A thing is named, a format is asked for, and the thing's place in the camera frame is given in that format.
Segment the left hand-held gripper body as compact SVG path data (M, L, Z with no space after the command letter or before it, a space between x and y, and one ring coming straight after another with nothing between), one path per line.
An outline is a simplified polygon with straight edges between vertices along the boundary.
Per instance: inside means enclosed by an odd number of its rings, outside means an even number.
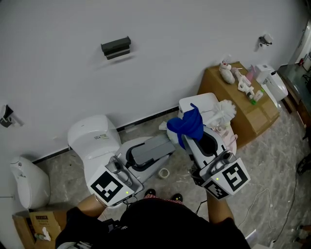
M90 178L90 192L108 207L119 205L143 190L143 184L112 156L107 165L101 165Z

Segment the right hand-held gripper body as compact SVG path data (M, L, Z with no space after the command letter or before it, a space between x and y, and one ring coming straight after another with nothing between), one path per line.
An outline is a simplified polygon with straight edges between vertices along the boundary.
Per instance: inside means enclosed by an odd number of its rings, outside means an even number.
M225 150L211 162L194 160L190 174L195 184L204 188L217 200L236 194L250 181L250 176L241 158Z

